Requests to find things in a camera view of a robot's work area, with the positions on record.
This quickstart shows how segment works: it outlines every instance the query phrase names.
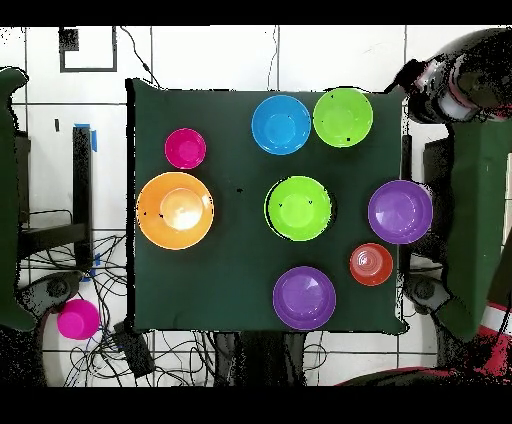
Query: white tile floor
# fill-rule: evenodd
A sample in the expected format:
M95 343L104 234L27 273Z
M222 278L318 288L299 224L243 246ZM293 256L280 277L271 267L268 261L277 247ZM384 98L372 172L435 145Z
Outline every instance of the white tile floor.
M137 53L153 70L159 84L166 88L310 91L353 85L377 91L392 81L404 60L413 57L425 59L454 38L491 26L281 26L279 31L274 31L273 25L127 29L133 35ZM67 67L112 64L109 27L79 27L79 34L80 51L66 53ZM278 39L279 61L274 57ZM135 56L131 39L117 27L118 70L115 73L60 73L57 28L0 28L2 66L24 69L30 78L26 89L17 90L12 100L19 128L27 130L32 140L32 211L71 209L70 131L76 123L89 123L98 137L98 149L93 153L94 237L123 235L126 222L124 79L151 79ZM55 129L55 119L59 120L59 132ZM423 146L429 140L443 137L445 129L443 126L411 123L410 131L414 140L413 179L422 181ZM512 199L509 194L511 186L512 173L507 185L508 199ZM509 230L512 207L508 211L505 228ZM66 219L69 218L65 213L34 215L32 225L57 225L65 223ZM99 246L96 252L103 252L107 247ZM37 269L40 264L34 259L39 258L31 259L30 271L22 269L20 285L49 272ZM123 244L116 248L110 261L107 265L125 265ZM22 264L24 268L28 265L26 261ZM104 274L98 277L103 282L107 278ZM112 315L110 329L126 314L126 297L119 296L126 293L123 291L125 288L115 284L112 290L115 294L108 293L105 298ZM98 302L91 281L81 283L80 293L84 298ZM309 384L337 384L358 375L397 366L434 366L436 342L432 320L414 314L407 300L404 300L404 316L411 328L400 336L324 333L322 345L328 355L320 368L307 371ZM163 370L178 370L175 375L190 384L191 376L179 370L189 369L189 360L193 369L201 366L197 353L189 355L192 345L181 345L176 354L166 351L168 345L191 340L192 334L157 331L147 338L159 368L148 377L148 382L141 378L137 384L180 384L179 378L165 374ZM306 344L317 343L319 338L319 332L311 333ZM71 359L78 367L81 354L71 350L86 348L86 345L86 342L79 343L60 336L55 316L49 318L43 347L50 385L62 386L68 374L68 382L84 385L84 373L73 379ZM89 350L94 346L95 342L91 341ZM319 360L322 361L323 357L319 358L312 347L305 354L305 367L314 367ZM126 362L120 359L111 362L118 372L127 368ZM98 373L111 378L89 376L88 385L118 385L102 359L98 357L95 364L98 370L101 369ZM193 375L196 384L203 384L205 377L204 369ZM122 376L121 384L134 386L133 376Z

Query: dark green table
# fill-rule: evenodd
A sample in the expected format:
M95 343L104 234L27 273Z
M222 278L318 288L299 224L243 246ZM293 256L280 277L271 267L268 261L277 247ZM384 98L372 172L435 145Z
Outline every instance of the dark green table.
M190 173L210 190L215 218L197 245L169 251L152 244L135 224L135 327L167 330L289 330L275 315L272 290L279 276L299 265L319 268L336 288L336 310L322 329L398 334L396 272L377 287L351 276L352 250L382 242L367 220L367 203L400 171L403 94L368 95L374 110L370 134L360 144L336 149L314 129L299 151L264 152L253 140L251 118L270 92L157 90L127 80L135 94L135 197L153 177L176 171L164 156L167 136L181 127L199 131L204 162ZM313 113L323 93L289 94ZM267 226L263 202L270 187L289 175L315 178L338 203L333 226L309 242L293 243Z

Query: green bowl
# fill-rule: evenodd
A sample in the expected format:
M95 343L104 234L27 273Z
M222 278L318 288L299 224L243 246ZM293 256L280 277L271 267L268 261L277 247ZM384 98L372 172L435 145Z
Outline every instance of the green bowl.
M315 105L313 126L330 146L350 147L363 140L373 123L373 109L366 96L353 88L336 88Z
M264 212L267 224L277 235L307 241L327 228L332 203L318 181L294 176L274 184L265 198Z

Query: green panel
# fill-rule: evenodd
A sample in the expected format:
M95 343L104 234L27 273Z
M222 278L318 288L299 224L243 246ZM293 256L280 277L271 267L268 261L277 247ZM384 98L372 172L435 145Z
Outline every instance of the green panel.
M456 206L447 276L454 298L437 316L455 337L469 341L482 320L501 255L512 122L456 124L454 131L451 180Z
M336 149L314 130L296 153L275 156L252 138L251 118L273 93L162 91L134 80L135 193L156 175L175 170L164 156L166 137L181 127L199 131L204 162L190 173L210 190L215 218L197 245L168 251L135 230L135 326L138 329L286 330L274 313L272 290L279 276L299 265L325 272L337 293L336 310L322 328L397 334L396 272L378 287L358 284L348 260L361 243L377 242L367 203L383 183L398 178L403 94L369 95L374 125L357 146ZM312 114L323 93L282 93L301 100ZM267 226L268 190L289 175L306 175L332 192L338 216L309 242L290 242ZM383 243L396 262L396 246Z
M18 69L0 68L0 324L21 331L32 330L35 320L14 298L18 282L18 168L14 150L14 119L8 103L11 94L26 82L25 75Z

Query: small pink bowl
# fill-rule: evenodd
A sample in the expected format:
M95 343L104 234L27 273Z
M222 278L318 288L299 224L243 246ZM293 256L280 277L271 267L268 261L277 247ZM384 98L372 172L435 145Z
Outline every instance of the small pink bowl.
M206 154L206 143L197 131L180 128L165 141L165 157L179 169L192 169L199 165Z
M86 340L94 336L99 325L98 309L87 300L70 300L57 316L59 333L68 339Z

